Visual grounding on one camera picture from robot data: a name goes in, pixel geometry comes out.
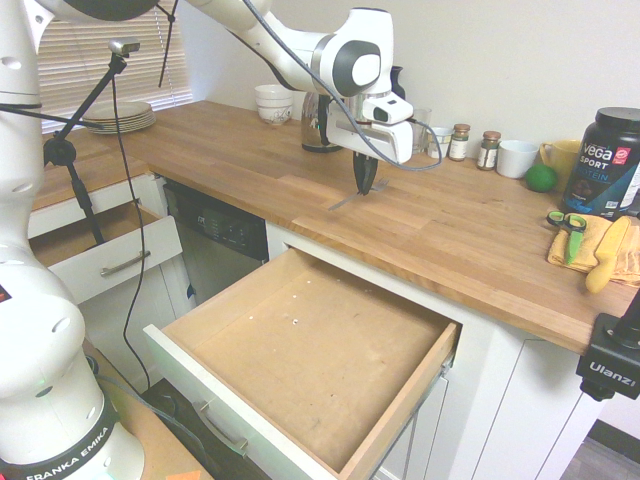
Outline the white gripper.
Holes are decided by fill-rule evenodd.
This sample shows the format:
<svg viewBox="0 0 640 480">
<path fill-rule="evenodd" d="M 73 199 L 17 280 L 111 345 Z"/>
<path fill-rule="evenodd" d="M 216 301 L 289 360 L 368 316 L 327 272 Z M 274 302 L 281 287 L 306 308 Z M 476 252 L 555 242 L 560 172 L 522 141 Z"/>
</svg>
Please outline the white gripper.
<svg viewBox="0 0 640 480">
<path fill-rule="evenodd" d="M 363 135 L 357 132 L 339 106 L 329 107 L 328 140 L 330 143 L 354 151 L 355 182 L 358 193 L 365 195 L 369 193 L 375 180 L 378 168 L 377 159 L 388 158 L 393 163 L 403 164 L 411 158 L 413 131 L 407 121 L 401 121 L 391 126 L 378 123 L 360 125 L 360 129 Z"/>
</svg>

